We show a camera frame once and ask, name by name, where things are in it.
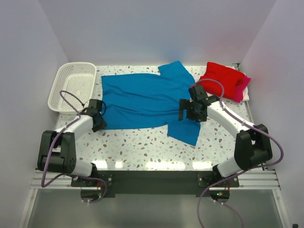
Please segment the blue t shirt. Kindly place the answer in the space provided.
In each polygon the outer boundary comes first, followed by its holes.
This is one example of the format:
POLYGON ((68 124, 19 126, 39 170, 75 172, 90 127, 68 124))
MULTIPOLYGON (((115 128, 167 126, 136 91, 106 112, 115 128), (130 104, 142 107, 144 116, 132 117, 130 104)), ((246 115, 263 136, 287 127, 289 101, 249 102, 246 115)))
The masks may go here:
POLYGON ((179 61, 158 67, 159 74, 102 76, 104 120, 108 130, 168 126, 167 135, 196 145, 200 124, 179 120, 179 101, 189 99, 193 76, 179 61))

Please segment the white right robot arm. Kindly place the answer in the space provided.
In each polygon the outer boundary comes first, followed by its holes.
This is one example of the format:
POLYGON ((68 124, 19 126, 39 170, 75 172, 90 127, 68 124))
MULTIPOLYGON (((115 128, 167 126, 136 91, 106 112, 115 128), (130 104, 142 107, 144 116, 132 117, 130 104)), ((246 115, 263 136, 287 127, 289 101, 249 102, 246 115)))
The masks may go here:
POLYGON ((180 99, 179 120, 186 118, 205 122, 211 118, 222 125, 235 139, 234 155, 228 160, 213 166, 212 182, 221 187, 228 177, 241 171, 248 171, 273 157, 268 129, 263 124, 242 120, 240 116, 224 105, 220 97, 207 95, 201 85, 188 89, 191 99, 180 99))

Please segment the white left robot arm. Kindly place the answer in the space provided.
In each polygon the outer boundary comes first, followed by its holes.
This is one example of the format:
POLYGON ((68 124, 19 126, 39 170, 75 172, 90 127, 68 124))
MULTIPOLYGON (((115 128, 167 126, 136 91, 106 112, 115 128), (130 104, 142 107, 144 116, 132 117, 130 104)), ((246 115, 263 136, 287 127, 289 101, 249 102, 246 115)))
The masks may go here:
POLYGON ((88 107, 65 127, 44 131, 38 154, 38 170, 82 176, 81 180, 87 186, 96 185, 98 174, 93 171, 94 165, 76 158, 76 141, 89 131, 95 133, 104 129, 105 112, 104 101, 91 99, 88 107))

